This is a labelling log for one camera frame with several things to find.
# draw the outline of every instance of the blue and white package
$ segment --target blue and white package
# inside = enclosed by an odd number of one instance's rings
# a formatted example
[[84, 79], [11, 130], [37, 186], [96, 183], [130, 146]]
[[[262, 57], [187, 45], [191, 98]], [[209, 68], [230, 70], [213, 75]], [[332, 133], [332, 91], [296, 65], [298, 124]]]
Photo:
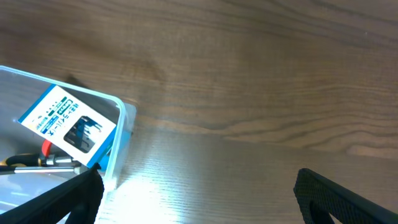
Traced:
[[116, 131], [113, 122], [54, 84], [18, 121], [87, 167], [110, 150]]

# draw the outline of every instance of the clear plastic container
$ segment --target clear plastic container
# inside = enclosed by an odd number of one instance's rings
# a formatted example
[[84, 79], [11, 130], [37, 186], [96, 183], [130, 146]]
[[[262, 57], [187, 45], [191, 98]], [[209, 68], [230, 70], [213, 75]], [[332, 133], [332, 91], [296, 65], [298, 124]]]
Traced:
[[[0, 161], [22, 153], [39, 153], [42, 137], [18, 123], [18, 119], [51, 85], [73, 94], [117, 124], [113, 146], [101, 162], [105, 194], [116, 188], [129, 149], [136, 108], [119, 98], [68, 83], [0, 66]], [[0, 175], [0, 213], [4, 213], [72, 178], [74, 174]]]

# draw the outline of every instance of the black plastic part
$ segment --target black plastic part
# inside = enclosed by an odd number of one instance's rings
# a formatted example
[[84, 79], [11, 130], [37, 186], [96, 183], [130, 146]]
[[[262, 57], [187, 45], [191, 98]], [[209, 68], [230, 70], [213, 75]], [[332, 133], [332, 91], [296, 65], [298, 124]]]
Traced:
[[15, 174], [16, 167], [0, 166], [0, 175]]
[[0, 223], [59, 222], [68, 213], [67, 223], [94, 223], [104, 192], [100, 165], [66, 181], [48, 192], [0, 215]]
[[398, 215], [345, 189], [310, 169], [298, 172], [294, 194], [306, 224], [398, 223]]
[[41, 166], [39, 164], [40, 154], [21, 154], [16, 156], [11, 156], [6, 159], [5, 163], [7, 166], [13, 166], [16, 164], [24, 164], [25, 166]]

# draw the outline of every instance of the wooden table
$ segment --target wooden table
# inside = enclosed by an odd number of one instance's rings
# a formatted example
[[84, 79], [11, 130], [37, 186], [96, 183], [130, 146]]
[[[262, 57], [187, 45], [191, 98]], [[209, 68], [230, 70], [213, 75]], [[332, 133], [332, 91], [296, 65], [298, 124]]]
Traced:
[[100, 223], [303, 223], [308, 167], [398, 212], [393, 0], [1, 0], [0, 63], [138, 109]]

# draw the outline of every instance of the black object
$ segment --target black object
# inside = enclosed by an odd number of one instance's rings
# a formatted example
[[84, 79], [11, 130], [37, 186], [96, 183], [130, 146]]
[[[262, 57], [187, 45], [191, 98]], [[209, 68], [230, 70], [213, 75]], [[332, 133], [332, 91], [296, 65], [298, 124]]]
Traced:
[[398, 215], [310, 169], [298, 172], [294, 194], [306, 224], [398, 223]]
[[15, 168], [11, 166], [0, 166], [0, 175], [15, 174]]
[[25, 166], [41, 166], [40, 154], [21, 154], [16, 156], [11, 156], [10, 158], [2, 161], [5, 166], [13, 166], [16, 164], [22, 164]]
[[66, 181], [48, 192], [0, 215], [0, 223], [55, 224], [70, 215], [67, 224], [94, 223], [104, 192], [100, 165]]
[[94, 146], [95, 142], [90, 139], [93, 133], [86, 128], [95, 127], [101, 132], [102, 125], [93, 121], [87, 116], [82, 116], [66, 133], [63, 140], [71, 144], [73, 147], [79, 149], [80, 151], [87, 153]]

